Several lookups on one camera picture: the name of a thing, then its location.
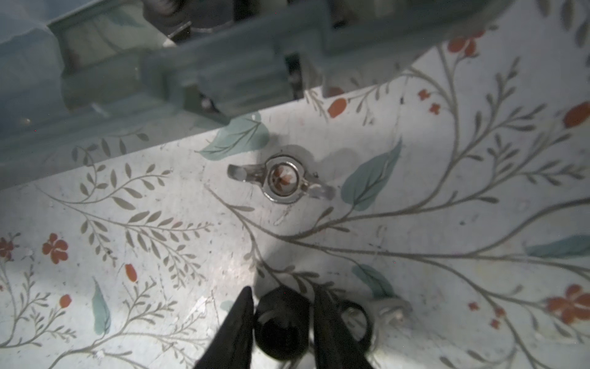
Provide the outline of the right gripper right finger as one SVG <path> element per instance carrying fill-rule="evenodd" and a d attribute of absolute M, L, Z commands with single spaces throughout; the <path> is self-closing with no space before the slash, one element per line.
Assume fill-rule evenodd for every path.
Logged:
<path fill-rule="evenodd" d="M 367 327 L 359 341 L 342 319 L 342 313 L 348 309 L 360 311 L 365 317 Z M 325 289 L 315 287 L 313 352 L 316 368 L 372 369 L 373 366 L 366 358 L 372 338 L 373 320 L 360 304 L 350 300 L 334 301 Z"/>

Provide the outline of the grey compartment organizer box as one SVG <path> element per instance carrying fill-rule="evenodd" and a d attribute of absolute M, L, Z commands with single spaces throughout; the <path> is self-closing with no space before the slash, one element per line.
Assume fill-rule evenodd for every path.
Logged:
<path fill-rule="evenodd" d="M 507 1 L 4 1 L 1 186 L 391 81 Z"/>

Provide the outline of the floral table mat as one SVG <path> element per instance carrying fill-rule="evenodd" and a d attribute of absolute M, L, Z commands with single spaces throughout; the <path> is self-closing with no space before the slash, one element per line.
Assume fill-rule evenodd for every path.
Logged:
<path fill-rule="evenodd" d="M 1 193 L 1 366 L 186 368 L 246 284 L 412 306 L 377 368 L 589 366 L 587 1 L 518 1 L 473 55 Z M 229 165 L 292 155 L 331 200 Z"/>

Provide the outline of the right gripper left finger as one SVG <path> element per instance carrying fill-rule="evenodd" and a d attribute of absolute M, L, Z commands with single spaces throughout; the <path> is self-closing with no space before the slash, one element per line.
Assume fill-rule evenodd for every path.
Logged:
<path fill-rule="evenodd" d="M 254 344 L 252 288 L 239 293 L 212 343 L 195 364 L 196 369 L 249 369 Z"/>

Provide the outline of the black hex nut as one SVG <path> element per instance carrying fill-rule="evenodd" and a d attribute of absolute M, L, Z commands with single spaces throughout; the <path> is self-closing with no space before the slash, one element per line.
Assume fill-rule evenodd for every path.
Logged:
<path fill-rule="evenodd" d="M 373 343 L 374 322 L 365 308 L 350 300 L 340 301 L 337 309 L 360 350 L 366 354 Z"/>
<path fill-rule="evenodd" d="M 308 349 L 310 302 L 286 286 L 264 295 L 254 314 L 254 338 L 259 349 L 278 361 L 301 358 Z"/>

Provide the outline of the silver wing nut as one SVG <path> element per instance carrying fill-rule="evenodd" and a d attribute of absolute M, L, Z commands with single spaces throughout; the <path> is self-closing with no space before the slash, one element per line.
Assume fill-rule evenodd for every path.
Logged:
<path fill-rule="evenodd" d="M 331 200 L 335 195 L 333 187 L 310 173 L 292 155 L 274 155 L 261 164 L 229 165 L 227 176 L 257 185 L 263 195 L 276 204 L 293 204 L 304 196 Z"/>
<path fill-rule="evenodd" d="M 375 341 L 382 341 L 389 327 L 403 323 L 413 311 L 411 304 L 402 298 L 378 298 L 367 305 L 372 318 Z"/>

